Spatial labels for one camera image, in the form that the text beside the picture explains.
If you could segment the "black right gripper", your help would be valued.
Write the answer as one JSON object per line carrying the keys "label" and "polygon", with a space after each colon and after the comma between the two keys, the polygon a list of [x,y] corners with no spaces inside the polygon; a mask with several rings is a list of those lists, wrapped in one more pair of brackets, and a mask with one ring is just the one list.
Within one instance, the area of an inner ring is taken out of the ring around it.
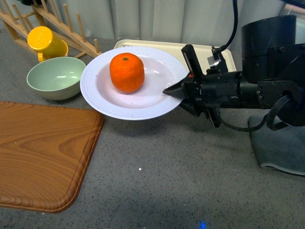
{"label": "black right gripper", "polygon": [[229,107],[239,106],[241,74],[228,72],[223,50],[223,47],[212,47],[212,56],[208,58],[210,68],[203,73],[193,46],[185,45],[182,53],[190,72],[183,80],[163,90],[163,94],[184,98],[179,104],[182,109],[195,117],[204,113],[216,128],[222,123],[221,105],[227,102]]}

